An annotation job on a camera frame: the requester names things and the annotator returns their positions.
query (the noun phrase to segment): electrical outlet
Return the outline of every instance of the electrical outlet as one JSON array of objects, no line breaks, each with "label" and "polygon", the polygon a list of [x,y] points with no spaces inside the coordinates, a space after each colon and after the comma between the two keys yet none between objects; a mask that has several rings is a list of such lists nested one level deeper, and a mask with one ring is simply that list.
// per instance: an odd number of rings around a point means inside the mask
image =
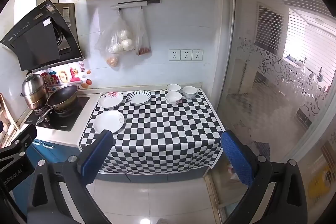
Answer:
[{"label": "electrical outlet", "polygon": [[203,50],[193,50],[193,61],[202,61],[203,60]]},{"label": "electrical outlet", "polygon": [[192,50],[181,50],[181,61],[191,61],[192,53]]},{"label": "electrical outlet", "polygon": [[169,50],[168,51],[169,61],[180,61],[180,58],[181,58],[181,50]]}]

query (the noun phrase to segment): range hood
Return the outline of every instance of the range hood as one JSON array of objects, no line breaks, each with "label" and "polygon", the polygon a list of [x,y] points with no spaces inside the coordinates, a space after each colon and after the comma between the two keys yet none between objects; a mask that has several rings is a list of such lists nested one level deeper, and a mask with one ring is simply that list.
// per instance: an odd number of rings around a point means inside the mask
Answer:
[{"label": "range hood", "polygon": [[16,54],[21,71],[35,72],[85,58],[64,18],[50,0],[20,19],[1,44]]}]

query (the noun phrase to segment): blue gripper pad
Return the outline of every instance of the blue gripper pad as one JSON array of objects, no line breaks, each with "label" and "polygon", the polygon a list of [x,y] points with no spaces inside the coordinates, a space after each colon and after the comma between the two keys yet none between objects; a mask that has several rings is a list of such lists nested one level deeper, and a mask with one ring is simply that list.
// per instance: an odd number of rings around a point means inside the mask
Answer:
[{"label": "blue gripper pad", "polygon": [[112,146],[113,134],[109,130],[103,130],[93,144],[83,149],[79,155],[77,170],[85,185],[94,181]]},{"label": "blue gripper pad", "polygon": [[250,161],[247,159],[247,155],[242,151],[243,145],[236,136],[232,135],[233,133],[230,131],[222,133],[222,148],[226,157],[235,169],[240,181],[250,187],[254,180],[254,170]]}]

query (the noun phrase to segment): silver screw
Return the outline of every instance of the silver screw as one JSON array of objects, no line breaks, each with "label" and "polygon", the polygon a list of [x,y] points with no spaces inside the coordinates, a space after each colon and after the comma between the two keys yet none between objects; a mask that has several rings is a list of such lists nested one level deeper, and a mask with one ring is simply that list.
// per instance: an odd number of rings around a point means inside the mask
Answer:
[{"label": "silver screw", "polygon": [[68,158],[68,161],[69,162],[74,162],[74,161],[76,161],[77,160],[77,157],[76,156],[70,156],[69,158]]},{"label": "silver screw", "polygon": [[258,161],[260,162],[265,162],[266,161],[266,158],[264,156],[258,156]]},{"label": "silver screw", "polygon": [[293,159],[291,159],[291,160],[289,160],[289,164],[295,166],[296,165],[296,161],[293,160]]},{"label": "silver screw", "polygon": [[38,166],[42,166],[42,165],[45,164],[45,160],[39,160],[39,162],[37,164],[38,164]]}]

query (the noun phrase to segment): table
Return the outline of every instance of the table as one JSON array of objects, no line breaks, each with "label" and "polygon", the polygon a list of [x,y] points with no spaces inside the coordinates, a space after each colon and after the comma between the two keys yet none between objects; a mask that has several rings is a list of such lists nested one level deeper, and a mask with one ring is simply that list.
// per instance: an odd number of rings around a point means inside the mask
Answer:
[{"label": "table", "polygon": [[[125,123],[114,134],[100,173],[162,174],[214,166],[222,153],[224,127],[201,89],[195,99],[182,97],[178,105],[167,104],[166,90],[151,91],[150,102],[140,106],[127,101],[130,93],[124,92],[113,109],[124,115]],[[80,138],[81,149],[95,141],[93,122],[108,110],[96,105]]]}]

